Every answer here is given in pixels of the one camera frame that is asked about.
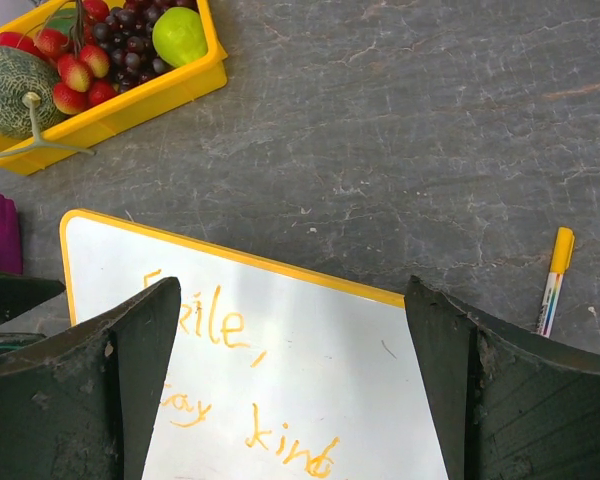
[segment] cantaloupe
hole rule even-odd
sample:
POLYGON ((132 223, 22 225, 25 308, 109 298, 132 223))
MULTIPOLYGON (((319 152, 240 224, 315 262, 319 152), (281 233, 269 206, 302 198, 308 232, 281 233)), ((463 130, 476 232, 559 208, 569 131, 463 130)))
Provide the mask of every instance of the cantaloupe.
POLYGON ((56 71, 36 56, 0 46, 0 134, 14 139, 32 136, 29 109, 22 100, 28 92, 40 97, 36 115, 41 131, 65 120, 53 104, 53 87, 59 81, 56 71))

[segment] yellow whiteboard frame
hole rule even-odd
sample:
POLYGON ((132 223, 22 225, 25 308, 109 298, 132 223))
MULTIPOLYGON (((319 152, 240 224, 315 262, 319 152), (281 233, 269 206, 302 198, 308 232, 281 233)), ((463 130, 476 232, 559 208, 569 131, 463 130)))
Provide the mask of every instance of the yellow whiteboard frame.
POLYGON ((369 300, 374 300, 376 302, 384 303, 393 307, 404 308, 404 296, 398 293, 370 287, 368 285, 362 285, 360 283, 333 277, 324 273, 313 272, 305 268, 294 267, 293 265, 288 265, 275 260, 268 260, 250 253, 243 253, 231 248, 214 245, 213 243, 185 237, 184 235, 178 235, 176 233, 166 232, 157 228, 147 227, 145 225, 140 225, 128 220, 112 217, 103 213, 97 213, 86 209, 75 209, 69 210, 67 213, 65 213, 60 221, 60 246, 62 249, 62 263, 64 267, 65 282, 67 284, 67 300, 69 303, 69 315, 71 317, 72 326, 76 325, 76 314, 66 233, 69 222, 74 218, 85 218, 97 223, 136 233, 138 235, 154 238, 156 240, 162 240, 167 243, 190 248, 199 252, 209 253, 217 257, 242 263, 243 265, 249 265, 251 267, 260 268, 269 272, 279 273, 280 275, 295 278, 296 280, 302 280, 313 283, 314 285, 319 285, 321 287, 339 290, 344 293, 367 298, 369 300))

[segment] black plastic piece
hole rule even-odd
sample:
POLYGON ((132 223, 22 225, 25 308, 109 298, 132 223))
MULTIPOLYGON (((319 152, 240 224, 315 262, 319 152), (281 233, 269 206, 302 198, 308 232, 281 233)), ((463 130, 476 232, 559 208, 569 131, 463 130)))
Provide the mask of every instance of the black plastic piece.
POLYGON ((450 480, 600 479, 600 355, 416 277, 405 303, 450 480))
POLYGON ((64 292, 58 280, 0 272, 0 325, 64 292))
POLYGON ((166 278, 0 355, 0 480, 140 480, 179 312, 166 278))

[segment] purple package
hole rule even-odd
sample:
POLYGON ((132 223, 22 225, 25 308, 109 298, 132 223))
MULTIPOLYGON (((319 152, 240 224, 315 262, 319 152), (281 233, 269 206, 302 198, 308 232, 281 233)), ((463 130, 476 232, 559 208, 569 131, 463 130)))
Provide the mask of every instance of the purple package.
POLYGON ((0 195, 0 271, 22 274, 22 251, 16 204, 3 195, 0 195))

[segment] gray stone floor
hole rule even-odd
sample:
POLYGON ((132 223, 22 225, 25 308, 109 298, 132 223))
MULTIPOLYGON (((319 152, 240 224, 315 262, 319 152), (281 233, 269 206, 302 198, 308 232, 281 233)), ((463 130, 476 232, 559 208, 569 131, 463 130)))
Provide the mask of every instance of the gray stone floor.
MULTIPOLYGON (((229 84, 28 178, 27 273, 75 207, 403 291, 411 274, 600 353, 600 2, 214 0, 229 84)), ((58 298, 5 327, 65 328, 58 298)))

